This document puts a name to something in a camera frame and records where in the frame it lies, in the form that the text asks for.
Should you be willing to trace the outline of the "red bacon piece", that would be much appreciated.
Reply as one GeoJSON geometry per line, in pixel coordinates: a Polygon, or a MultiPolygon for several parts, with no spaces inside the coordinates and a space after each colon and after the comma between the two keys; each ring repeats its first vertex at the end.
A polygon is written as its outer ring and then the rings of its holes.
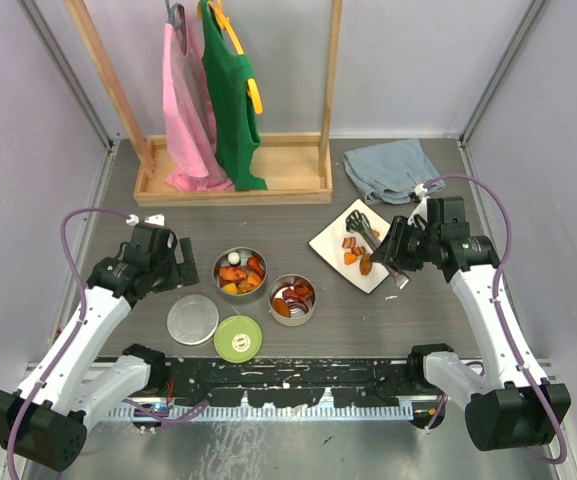
{"type": "Polygon", "coordinates": [[[285,301],[288,300],[299,300],[301,302],[306,302],[308,299],[314,296],[314,290],[308,285],[290,285],[286,287],[282,292],[282,298],[285,301]]]}

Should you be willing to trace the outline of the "red food piece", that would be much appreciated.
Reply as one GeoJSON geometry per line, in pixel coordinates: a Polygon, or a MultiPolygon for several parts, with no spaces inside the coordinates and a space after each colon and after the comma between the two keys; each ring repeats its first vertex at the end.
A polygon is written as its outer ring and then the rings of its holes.
{"type": "Polygon", "coordinates": [[[246,265],[250,271],[254,272],[260,278],[265,277],[265,269],[261,265],[261,263],[257,257],[255,257],[255,256],[250,257],[247,260],[246,265]]]}

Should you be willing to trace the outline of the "orange fried food piece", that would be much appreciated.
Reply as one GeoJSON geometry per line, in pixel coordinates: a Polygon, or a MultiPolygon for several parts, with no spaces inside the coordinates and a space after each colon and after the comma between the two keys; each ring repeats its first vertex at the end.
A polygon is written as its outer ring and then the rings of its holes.
{"type": "Polygon", "coordinates": [[[292,315],[290,306],[282,298],[274,298],[271,302],[272,308],[277,315],[283,318],[290,318],[292,315]]]}

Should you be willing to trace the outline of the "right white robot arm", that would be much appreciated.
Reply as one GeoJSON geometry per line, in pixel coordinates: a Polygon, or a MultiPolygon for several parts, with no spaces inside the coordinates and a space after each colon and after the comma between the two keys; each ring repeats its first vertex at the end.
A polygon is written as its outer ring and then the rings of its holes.
{"type": "Polygon", "coordinates": [[[446,344],[413,347],[406,370],[412,390],[436,387],[452,398],[481,451],[546,445],[560,434],[569,391],[533,356],[502,286],[496,249],[488,237],[472,235],[462,198],[426,197],[409,217],[395,217],[373,260],[398,273],[427,264],[440,270],[481,355],[483,371],[476,373],[446,344]]]}

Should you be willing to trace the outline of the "round steel lid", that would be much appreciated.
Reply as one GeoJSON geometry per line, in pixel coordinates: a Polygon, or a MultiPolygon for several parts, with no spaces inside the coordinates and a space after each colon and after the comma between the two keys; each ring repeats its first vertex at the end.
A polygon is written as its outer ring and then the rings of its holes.
{"type": "Polygon", "coordinates": [[[220,322],[216,304],[204,295],[192,294],[177,300],[167,315],[167,330],[174,341],[198,346],[211,339],[220,322]]]}

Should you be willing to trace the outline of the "small steel bowl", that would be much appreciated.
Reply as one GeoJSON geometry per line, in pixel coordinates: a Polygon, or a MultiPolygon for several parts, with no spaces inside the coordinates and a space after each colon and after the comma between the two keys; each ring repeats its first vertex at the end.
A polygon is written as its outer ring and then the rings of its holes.
{"type": "Polygon", "coordinates": [[[297,274],[287,274],[287,275],[283,275],[283,276],[277,278],[272,283],[272,285],[270,286],[270,289],[269,289],[268,301],[269,301],[269,305],[270,305],[270,314],[279,324],[287,326],[287,327],[299,327],[299,326],[302,326],[302,325],[306,324],[307,322],[309,322],[310,319],[312,318],[313,314],[314,314],[314,311],[315,311],[316,300],[317,300],[317,295],[315,292],[314,285],[306,277],[303,277],[303,276],[297,275],[297,274]],[[279,315],[277,315],[275,313],[275,311],[272,308],[272,305],[271,305],[272,300],[274,298],[282,298],[282,292],[286,287],[288,287],[290,285],[297,285],[297,284],[308,285],[309,287],[311,287],[314,290],[314,296],[306,301],[312,306],[311,313],[307,316],[298,317],[298,318],[280,317],[279,315]]]}

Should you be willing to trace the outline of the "green round lid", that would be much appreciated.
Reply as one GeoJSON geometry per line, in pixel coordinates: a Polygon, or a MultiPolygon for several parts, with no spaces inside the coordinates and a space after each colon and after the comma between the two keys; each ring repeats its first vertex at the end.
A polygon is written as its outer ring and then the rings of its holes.
{"type": "Polygon", "coordinates": [[[217,354],[225,361],[240,364],[254,358],[261,349],[262,330],[252,318],[235,315],[217,327],[213,343],[217,354]]]}

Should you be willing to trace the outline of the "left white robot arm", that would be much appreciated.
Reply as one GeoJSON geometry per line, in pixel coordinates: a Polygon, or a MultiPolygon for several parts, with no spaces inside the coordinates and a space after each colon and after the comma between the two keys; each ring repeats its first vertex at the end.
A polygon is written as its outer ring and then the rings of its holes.
{"type": "Polygon", "coordinates": [[[119,254],[93,268],[71,320],[44,358],[12,392],[0,390],[0,444],[55,472],[81,454],[88,432],[134,393],[162,393],[169,383],[163,353],[132,344],[91,382],[84,377],[110,334],[151,293],[199,281],[190,238],[141,222],[119,254]]]}

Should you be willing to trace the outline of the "yellow food piece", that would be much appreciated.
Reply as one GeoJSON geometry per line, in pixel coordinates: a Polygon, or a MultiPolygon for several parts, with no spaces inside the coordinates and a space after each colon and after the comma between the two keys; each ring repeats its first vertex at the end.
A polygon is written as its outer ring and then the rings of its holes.
{"type": "Polygon", "coordinates": [[[237,295],[238,294],[238,286],[236,283],[229,283],[222,287],[222,291],[229,294],[229,295],[237,295]]]}

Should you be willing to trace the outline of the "large round steel tin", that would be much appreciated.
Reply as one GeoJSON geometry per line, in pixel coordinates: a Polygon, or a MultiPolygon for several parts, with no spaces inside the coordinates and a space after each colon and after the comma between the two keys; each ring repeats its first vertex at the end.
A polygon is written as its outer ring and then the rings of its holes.
{"type": "Polygon", "coordinates": [[[219,292],[227,299],[233,300],[235,302],[252,302],[255,301],[259,296],[263,295],[265,285],[267,283],[268,278],[268,268],[264,257],[257,251],[249,247],[234,247],[225,252],[223,252],[215,261],[213,266],[213,273],[212,273],[215,281],[215,285],[218,288],[219,292]],[[239,265],[230,265],[227,256],[230,252],[238,252],[240,255],[240,264],[239,265]],[[259,259],[261,265],[265,269],[265,277],[260,278],[254,272],[250,271],[246,265],[247,260],[255,256],[259,259]],[[244,269],[247,273],[247,279],[241,282],[236,283],[238,286],[238,294],[237,295],[229,295],[222,291],[222,287],[226,284],[222,282],[218,275],[218,269],[223,266],[234,266],[240,267],[244,269]]]}

